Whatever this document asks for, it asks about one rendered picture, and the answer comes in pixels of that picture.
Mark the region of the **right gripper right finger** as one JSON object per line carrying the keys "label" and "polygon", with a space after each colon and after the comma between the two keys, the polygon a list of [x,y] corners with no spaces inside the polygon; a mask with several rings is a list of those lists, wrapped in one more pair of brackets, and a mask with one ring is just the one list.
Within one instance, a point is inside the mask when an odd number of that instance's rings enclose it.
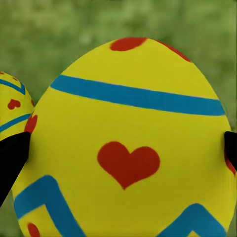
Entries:
{"label": "right gripper right finger", "polygon": [[227,157],[237,171],[237,133],[226,131],[224,135]]}

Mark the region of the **easter egg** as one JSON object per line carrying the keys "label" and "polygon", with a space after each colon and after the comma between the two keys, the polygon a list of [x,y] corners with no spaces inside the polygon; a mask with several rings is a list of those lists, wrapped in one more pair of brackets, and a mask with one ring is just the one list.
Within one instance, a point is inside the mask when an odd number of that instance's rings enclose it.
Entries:
{"label": "easter egg", "polygon": [[12,186],[24,237],[226,237],[237,171],[213,88],[158,40],[117,39],[49,86]]}
{"label": "easter egg", "polygon": [[34,104],[24,85],[0,72],[0,141],[22,133]]}

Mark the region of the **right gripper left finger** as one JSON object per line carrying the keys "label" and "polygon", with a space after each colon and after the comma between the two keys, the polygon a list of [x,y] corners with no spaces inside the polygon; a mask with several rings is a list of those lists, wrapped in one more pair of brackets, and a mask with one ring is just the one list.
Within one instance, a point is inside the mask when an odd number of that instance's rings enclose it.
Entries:
{"label": "right gripper left finger", "polygon": [[28,131],[0,141],[0,207],[28,159],[29,142]]}

